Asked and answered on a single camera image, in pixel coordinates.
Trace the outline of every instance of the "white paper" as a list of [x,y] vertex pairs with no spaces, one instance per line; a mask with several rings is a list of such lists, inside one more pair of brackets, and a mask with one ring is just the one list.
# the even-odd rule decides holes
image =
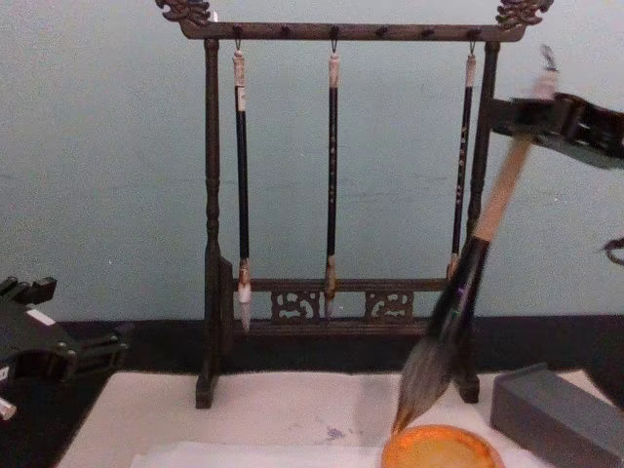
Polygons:
[[131,468],[376,468],[381,448],[324,446],[227,446],[179,443],[137,456]]

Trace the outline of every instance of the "carved dragon finial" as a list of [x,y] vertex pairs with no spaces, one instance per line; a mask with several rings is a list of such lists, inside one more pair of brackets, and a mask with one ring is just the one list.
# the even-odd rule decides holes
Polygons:
[[542,21],[537,11],[545,13],[554,0],[501,0],[496,20],[503,29],[512,29],[518,25],[533,26]]
[[168,6],[169,11],[163,17],[174,22],[190,21],[196,26],[206,26],[211,15],[210,4],[203,0],[156,0],[156,5],[161,9]]

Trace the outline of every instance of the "orange ink dish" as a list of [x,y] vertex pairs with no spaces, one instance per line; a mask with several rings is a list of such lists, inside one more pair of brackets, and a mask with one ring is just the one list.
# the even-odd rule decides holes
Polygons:
[[393,436],[382,468],[505,468],[494,447],[476,434],[446,425],[416,426]]

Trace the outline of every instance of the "felt mat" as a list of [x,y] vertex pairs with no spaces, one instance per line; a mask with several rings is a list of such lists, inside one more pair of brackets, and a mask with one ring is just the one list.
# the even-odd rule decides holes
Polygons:
[[[560,375],[607,401],[583,371]],[[479,434],[507,468],[550,467],[489,427],[495,376],[480,375],[477,404],[464,404],[451,385],[412,425],[450,424]],[[195,409],[196,380],[195,375],[114,374],[59,468],[376,467],[399,385],[397,373],[225,375],[213,406]]]

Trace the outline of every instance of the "ink stain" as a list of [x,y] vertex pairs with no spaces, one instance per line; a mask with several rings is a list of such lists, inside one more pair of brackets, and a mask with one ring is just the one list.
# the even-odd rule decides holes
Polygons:
[[328,441],[344,439],[344,433],[335,427],[328,426]]

